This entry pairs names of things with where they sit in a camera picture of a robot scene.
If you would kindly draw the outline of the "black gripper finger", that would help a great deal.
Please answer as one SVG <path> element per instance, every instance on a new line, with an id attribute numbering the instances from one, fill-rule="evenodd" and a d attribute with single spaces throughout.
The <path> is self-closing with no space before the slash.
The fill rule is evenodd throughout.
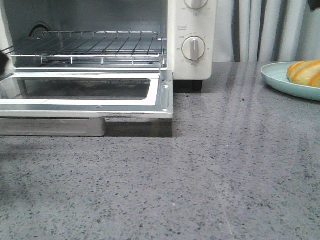
<path id="1" fill-rule="evenodd" d="M 0 74 L 3 75 L 6 70 L 6 65 L 9 58 L 1 51 L 0 52 Z"/>

